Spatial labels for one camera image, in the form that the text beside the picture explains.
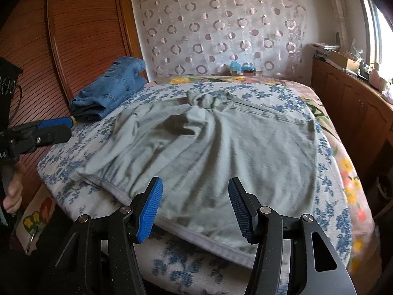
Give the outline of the person's left hand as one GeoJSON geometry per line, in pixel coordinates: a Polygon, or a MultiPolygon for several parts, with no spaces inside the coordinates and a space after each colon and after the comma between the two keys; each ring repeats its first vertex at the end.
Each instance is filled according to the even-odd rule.
{"type": "Polygon", "coordinates": [[[25,173],[24,164],[19,161],[13,167],[14,174],[7,187],[7,193],[3,200],[3,207],[8,214],[16,213],[22,203],[22,191],[23,191],[23,174],[25,173]]]}

